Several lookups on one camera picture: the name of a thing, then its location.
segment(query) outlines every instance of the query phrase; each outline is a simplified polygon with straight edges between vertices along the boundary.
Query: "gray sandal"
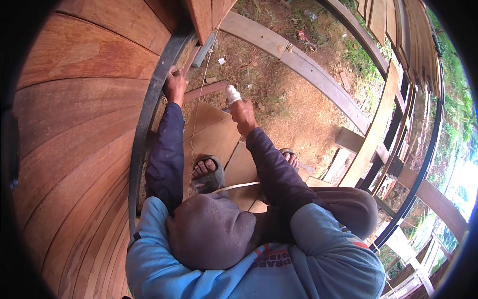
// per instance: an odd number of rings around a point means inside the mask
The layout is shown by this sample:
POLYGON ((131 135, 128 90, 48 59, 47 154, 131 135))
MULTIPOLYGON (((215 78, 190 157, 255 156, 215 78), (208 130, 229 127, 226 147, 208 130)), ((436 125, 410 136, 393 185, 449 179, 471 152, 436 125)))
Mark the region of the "gray sandal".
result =
POLYGON ((202 156, 198 158, 196 163, 194 163, 194 167, 196 167, 199 161, 206 161, 208 159, 211 159, 212 161, 214 161, 214 164, 216 164, 216 170, 211 173, 208 173, 207 175, 203 177, 198 177, 196 179, 193 179, 192 181, 194 189, 200 194, 212 193, 226 186, 226 182, 224 180, 224 169, 222 168, 221 162, 216 156, 214 155, 202 156))
MULTIPOLYGON (((281 148, 281 149, 279 150, 279 153, 281 153, 282 155, 284 155, 284 153, 288 153, 289 155, 295 155, 295 156, 297 157, 297 154, 294 153, 293 150, 291 150, 290 148, 286 148, 286 147, 285 147, 285 148, 281 148)), ((299 173, 299 167, 294 168, 294 170, 295 170, 296 173, 299 173)))

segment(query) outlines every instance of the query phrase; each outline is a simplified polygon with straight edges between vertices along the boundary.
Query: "man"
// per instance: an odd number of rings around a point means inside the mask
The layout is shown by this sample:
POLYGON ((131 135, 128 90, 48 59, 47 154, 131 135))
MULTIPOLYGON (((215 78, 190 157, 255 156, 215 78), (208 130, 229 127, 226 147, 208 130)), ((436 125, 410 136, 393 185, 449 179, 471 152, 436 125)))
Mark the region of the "man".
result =
MULTIPOLYGON (((180 71, 170 72, 163 88, 168 105, 146 169, 150 197, 126 257, 134 298, 379 297, 383 266, 357 237, 376 225, 373 198, 355 188, 308 188, 294 170, 296 156, 275 149, 248 100, 230 111, 247 139, 267 213, 241 211, 225 192, 182 203, 186 84, 180 71)), ((192 179, 198 190, 217 189, 222 166, 200 158, 192 179)))

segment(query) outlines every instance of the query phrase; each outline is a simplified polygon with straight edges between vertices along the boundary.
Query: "blue sweatshirt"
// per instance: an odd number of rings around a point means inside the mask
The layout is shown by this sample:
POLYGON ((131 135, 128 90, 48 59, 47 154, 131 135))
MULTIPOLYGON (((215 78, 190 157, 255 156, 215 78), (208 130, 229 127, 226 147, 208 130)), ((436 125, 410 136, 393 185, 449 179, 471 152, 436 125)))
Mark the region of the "blue sweatshirt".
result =
POLYGON ((379 259, 322 207, 309 203, 291 218, 296 245, 268 243, 229 270, 191 271, 172 255, 168 210, 157 197, 143 206, 141 236, 126 256, 126 276, 142 298, 378 298, 379 259))

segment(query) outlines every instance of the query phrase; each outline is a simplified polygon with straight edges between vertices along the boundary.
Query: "hand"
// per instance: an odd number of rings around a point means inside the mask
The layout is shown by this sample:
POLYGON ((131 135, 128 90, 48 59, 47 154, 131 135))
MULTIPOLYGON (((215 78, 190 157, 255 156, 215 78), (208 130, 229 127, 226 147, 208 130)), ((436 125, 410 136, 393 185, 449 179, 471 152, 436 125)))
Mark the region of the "hand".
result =
POLYGON ((259 125, 254 117, 254 110, 250 99, 242 99, 235 101, 229 111, 232 115, 232 120, 238 123, 238 131, 247 138, 249 133, 258 128, 259 125))
POLYGON ((163 85, 163 92, 168 99, 168 103, 176 103, 179 107, 183 106, 187 83, 183 72, 178 70, 176 66, 172 66, 163 85))

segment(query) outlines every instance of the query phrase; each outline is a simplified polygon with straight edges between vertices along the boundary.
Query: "sandal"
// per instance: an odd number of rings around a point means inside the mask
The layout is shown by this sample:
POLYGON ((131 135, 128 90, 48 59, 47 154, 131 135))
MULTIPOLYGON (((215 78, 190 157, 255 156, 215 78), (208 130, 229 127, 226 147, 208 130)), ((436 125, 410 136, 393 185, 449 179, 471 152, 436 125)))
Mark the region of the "sandal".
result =
POLYGON ((196 163, 194 163, 193 167, 195 167, 197 163, 199 163, 199 161, 204 162, 208 159, 211 159, 214 162, 214 164, 216 164, 216 170, 211 173, 208 173, 207 175, 203 177, 198 177, 192 180, 194 189, 200 194, 212 193, 226 186, 226 182, 224 180, 224 169, 222 168, 221 162, 216 156, 214 155, 202 156, 198 158, 196 163))
MULTIPOLYGON (((279 153, 281 153, 281 155, 284 155, 284 153, 288 153, 289 155, 295 155, 295 156, 297 157, 297 154, 294 153, 294 151, 291 150, 290 148, 281 148, 281 149, 279 150, 279 153)), ((294 168, 294 170, 295 170, 296 173, 299 173, 299 167, 294 168)))

